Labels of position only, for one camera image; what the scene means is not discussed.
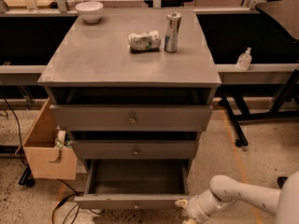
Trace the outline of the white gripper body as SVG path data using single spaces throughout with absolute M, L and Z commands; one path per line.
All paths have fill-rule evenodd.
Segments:
M 225 210 L 234 203 L 235 200 L 224 201 L 208 189 L 199 195 L 191 197 L 184 210 L 187 220 L 192 219 L 197 224 L 204 224 L 214 213 Z

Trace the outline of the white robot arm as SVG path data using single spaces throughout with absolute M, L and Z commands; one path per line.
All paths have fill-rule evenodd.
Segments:
M 215 175 L 209 188 L 175 205 L 188 217 L 183 224 L 204 224 L 216 212 L 237 201 L 248 203 L 275 217 L 275 224 L 299 224 L 299 172 L 291 174 L 282 189 L 238 182 L 227 175 Z

